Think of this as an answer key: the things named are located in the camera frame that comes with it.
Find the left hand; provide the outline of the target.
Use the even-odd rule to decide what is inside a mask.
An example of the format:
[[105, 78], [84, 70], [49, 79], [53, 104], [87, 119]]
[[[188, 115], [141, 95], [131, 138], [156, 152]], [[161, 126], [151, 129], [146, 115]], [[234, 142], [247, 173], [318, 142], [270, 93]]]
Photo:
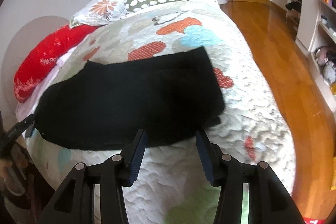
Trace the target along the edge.
[[13, 176], [11, 175], [9, 168], [12, 167], [13, 162], [7, 159], [0, 160], [0, 176], [1, 176], [1, 189], [5, 187], [5, 183], [13, 184]]

